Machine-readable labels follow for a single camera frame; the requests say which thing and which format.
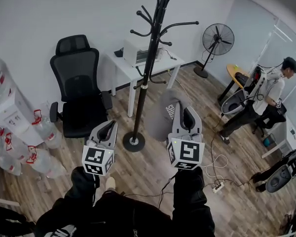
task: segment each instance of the gray cap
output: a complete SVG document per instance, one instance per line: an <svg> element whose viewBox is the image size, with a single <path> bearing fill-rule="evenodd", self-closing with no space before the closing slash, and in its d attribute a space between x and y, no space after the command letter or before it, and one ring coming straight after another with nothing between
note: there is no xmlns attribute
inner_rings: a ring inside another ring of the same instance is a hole
<svg viewBox="0 0 296 237"><path fill-rule="evenodd" d="M147 112L144 119L145 129L157 141L166 141L168 134L172 132L172 121L178 102L183 110L191 105L186 95L167 89Z"/></svg>

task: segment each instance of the office chair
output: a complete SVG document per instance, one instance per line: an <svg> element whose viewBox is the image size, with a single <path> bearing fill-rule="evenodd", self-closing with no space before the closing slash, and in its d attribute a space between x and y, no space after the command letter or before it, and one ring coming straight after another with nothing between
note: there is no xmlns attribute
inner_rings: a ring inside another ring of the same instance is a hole
<svg viewBox="0 0 296 237"><path fill-rule="evenodd" d="M271 129L276 123L286 122L286 118L284 114L286 113L286 108L282 104L281 108L276 108L274 106L268 105L263 112L262 116L255 120L256 127L252 131L253 134L256 133L256 130L260 128L262 131L261 137L264 137L264 130L263 129Z"/></svg>
<svg viewBox="0 0 296 237"><path fill-rule="evenodd" d="M108 91L98 89L98 61L99 51L90 48L85 35L66 37L57 43L50 66L65 104L62 115L58 102L51 105L50 121L63 121L66 138L88 137L94 127L108 120L112 101Z"/></svg>

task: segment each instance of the chair armrest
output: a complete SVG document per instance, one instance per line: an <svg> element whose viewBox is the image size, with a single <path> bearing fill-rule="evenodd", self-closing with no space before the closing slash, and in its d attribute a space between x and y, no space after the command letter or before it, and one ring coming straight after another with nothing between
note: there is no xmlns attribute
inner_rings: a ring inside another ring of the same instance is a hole
<svg viewBox="0 0 296 237"><path fill-rule="evenodd" d="M58 112L58 102L51 104L49 110L49 119L52 123L57 122L57 119L63 120L61 114Z"/></svg>
<svg viewBox="0 0 296 237"><path fill-rule="evenodd" d="M113 103L111 99L111 95L109 94L108 91L102 91L101 92L101 97L102 97L102 102L104 105L104 108L106 110L112 109L113 108Z"/></svg>

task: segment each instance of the baseboard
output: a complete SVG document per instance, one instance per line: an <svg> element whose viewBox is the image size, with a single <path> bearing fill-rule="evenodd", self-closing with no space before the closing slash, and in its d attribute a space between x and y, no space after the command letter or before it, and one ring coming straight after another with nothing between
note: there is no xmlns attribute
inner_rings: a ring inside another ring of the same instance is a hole
<svg viewBox="0 0 296 237"><path fill-rule="evenodd" d="M195 63L198 65L198 66L200 66L200 67L204 67L204 64L203 63L201 63L200 61L195 61Z"/></svg>
<svg viewBox="0 0 296 237"><path fill-rule="evenodd" d="M199 61L192 61L192 62L188 62L188 63L184 63L184 64L182 64L181 66L180 66L180 68L183 68L183 67L186 67L186 66L188 66L188 65L191 65L191 64L201 64ZM165 70L165 71L162 71L162 72L160 72L160 73L157 73L157 74L154 74L152 77L156 77L156 76L159 76L159 75L161 75L161 74L163 74L163 73L166 73L166 72L168 72L167 70ZM123 85L121 85L121 86L119 86L119 87L117 87L116 88L116 91L119 91L119 90L121 90L121 89L123 89L123 88L126 88L126 87L128 87L128 86L130 86L130 82L129 83L126 83L126 84L123 84Z"/></svg>

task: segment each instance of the power strip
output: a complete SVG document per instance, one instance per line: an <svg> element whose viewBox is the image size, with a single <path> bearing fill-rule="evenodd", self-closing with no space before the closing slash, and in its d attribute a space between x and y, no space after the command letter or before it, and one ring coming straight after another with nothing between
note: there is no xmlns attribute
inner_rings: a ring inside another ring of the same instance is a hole
<svg viewBox="0 0 296 237"><path fill-rule="evenodd" d="M219 183L219 186L216 188L213 188L213 193L217 193L218 191L220 191L223 188L223 182Z"/></svg>

